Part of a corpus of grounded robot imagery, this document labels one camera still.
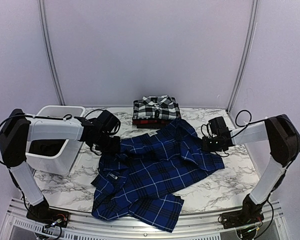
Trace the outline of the blue plaid long sleeve shirt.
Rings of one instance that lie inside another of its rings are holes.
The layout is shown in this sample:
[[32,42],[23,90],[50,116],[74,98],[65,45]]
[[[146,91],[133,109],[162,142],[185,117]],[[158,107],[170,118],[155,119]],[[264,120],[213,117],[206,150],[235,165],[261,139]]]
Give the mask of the blue plaid long sleeve shirt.
[[224,167],[220,156],[202,150],[187,121],[175,119],[155,133],[122,139],[117,154],[102,154],[91,214],[104,221],[129,215],[172,232],[184,204],[176,192]]

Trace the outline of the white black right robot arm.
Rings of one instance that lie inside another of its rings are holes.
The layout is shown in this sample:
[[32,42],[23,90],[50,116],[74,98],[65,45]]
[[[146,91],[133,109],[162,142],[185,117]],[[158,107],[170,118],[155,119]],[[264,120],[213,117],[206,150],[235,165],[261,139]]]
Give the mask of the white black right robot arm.
[[254,189],[244,198],[242,208],[224,212],[220,222],[225,229],[253,224],[264,219],[262,209],[286,176],[287,169],[300,153],[300,134],[286,114],[248,122],[230,130],[222,116],[208,121],[210,136],[202,138],[205,152],[225,152],[230,147],[268,141],[268,165]]

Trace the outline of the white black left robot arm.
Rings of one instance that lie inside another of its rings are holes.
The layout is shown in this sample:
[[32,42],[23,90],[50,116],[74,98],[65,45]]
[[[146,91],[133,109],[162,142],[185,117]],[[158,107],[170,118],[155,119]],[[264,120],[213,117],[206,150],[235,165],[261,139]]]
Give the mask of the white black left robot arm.
[[0,123],[0,163],[15,186],[28,200],[27,218],[41,223],[65,222],[69,213],[50,208],[27,163],[27,143],[38,140],[73,140],[83,142],[96,155],[116,154],[120,150],[120,120],[108,110],[87,119],[65,114],[62,117],[26,114],[14,109]]

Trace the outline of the red black folded shirt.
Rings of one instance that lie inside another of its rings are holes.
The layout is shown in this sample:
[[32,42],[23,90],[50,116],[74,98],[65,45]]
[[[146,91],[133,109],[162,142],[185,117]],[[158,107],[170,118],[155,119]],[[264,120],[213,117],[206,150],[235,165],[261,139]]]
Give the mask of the red black folded shirt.
[[132,124],[138,128],[161,128],[181,118],[178,104],[167,106],[136,104],[133,107]]

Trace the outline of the white plastic bin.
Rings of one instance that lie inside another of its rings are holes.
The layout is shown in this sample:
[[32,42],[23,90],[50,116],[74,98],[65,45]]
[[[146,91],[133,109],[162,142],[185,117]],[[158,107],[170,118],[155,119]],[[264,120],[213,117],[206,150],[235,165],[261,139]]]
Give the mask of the white plastic bin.
[[[43,107],[37,114],[44,117],[62,118],[69,114],[74,117],[82,117],[86,112],[83,106],[48,105]],[[27,142],[25,156],[28,164],[35,170],[67,176],[83,145],[80,141],[65,140],[61,150],[55,156],[43,156],[29,153],[31,142]]]

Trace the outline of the black garment in bin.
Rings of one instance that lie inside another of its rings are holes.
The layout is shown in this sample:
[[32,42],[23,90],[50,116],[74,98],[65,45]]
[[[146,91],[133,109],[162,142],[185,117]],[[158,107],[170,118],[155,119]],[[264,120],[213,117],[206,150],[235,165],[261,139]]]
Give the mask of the black garment in bin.
[[30,154],[53,157],[60,152],[64,143],[65,140],[62,139],[34,140],[31,142],[28,152]]

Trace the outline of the black white checked folded shirt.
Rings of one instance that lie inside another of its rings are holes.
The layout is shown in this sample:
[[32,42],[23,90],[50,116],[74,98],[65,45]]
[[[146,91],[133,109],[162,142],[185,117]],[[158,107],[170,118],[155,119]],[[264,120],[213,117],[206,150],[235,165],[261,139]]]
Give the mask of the black white checked folded shirt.
[[143,96],[133,102],[133,120],[174,120],[180,117],[179,104],[169,95]]

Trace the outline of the aluminium front rail frame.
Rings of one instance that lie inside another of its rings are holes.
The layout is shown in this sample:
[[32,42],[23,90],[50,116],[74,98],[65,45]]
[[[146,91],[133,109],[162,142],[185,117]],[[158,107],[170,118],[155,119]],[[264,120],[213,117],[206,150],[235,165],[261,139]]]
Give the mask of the aluminium front rail frame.
[[221,210],[182,214],[173,232],[161,231],[133,217],[102,221],[88,212],[68,210],[66,227],[47,228],[27,218],[21,199],[13,198],[0,229],[0,240],[290,240],[287,223],[278,201],[265,204],[263,219],[225,229]]

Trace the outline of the left aluminium wall post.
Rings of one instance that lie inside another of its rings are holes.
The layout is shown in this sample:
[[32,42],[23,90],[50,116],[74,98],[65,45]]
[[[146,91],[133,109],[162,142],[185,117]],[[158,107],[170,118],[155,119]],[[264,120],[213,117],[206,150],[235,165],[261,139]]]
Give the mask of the left aluminium wall post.
[[43,44],[44,44],[44,49],[47,57],[48,68],[52,78],[52,83],[55,89],[58,103],[61,106],[65,106],[66,102],[62,91],[61,82],[58,76],[58,71],[57,71],[53,48],[50,39],[46,3],[45,0],[38,0],[37,3],[38,3],[38,13],[39,13],[39,20],[40,20],[41,31],[42,31]]

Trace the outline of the aluminium wall post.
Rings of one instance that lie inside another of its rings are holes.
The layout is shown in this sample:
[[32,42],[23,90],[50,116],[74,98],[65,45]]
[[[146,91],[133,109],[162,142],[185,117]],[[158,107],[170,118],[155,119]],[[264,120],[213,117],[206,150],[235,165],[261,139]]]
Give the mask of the aluminium wall post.
[[58,71],[57,71],[53,48],[50,39],[46,3],[45,0],[38,0],[37,3],[38,3],[38,13],[39,13],[39,20],[40,20],[41,31],[42,31],[43,44],[44,44],[44,49],[47,57],[48,68],[52,78],[52,83],[55,89],[58,103],[61,106],[65,106],[66,102],[62,91],[61,82],[58,76]]
[[243,52],[241,55],[238,71],[236,73],[234,85],[232,88],[232,92],[227,104],[226,112],[230,113],[234,108],[237,96],[239,94],[240,86],[244,78],[245,68],[248,62],[249,54],[252,49],[254,34],[257,25],[257,18],[259,12],[259,0],[253,0],[251,4],[251,10],[249,15],[248,27],[246,32],[246,37],[243,45]]

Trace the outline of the right aluminium wall post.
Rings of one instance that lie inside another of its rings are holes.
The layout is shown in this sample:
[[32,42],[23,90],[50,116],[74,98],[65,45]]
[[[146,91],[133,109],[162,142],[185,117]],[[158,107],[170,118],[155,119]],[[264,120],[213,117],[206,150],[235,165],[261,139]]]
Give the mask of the right aluminium wall post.
[[243,52],[241,55],[238,71],[236,73],[234,85],[232,88],[232,92],[227,104],[226,112],[230,113],[234,108],[237,96],[239,94],[240,86],[244,78],[245,68],[248,62],[249,54],[252,49],[254,34],[257,25],[257,18],[259,12],[259,0],[253,0],[251,4],[251,10],[249,15],[248,27],[246,32],[246,37],[243,45]]

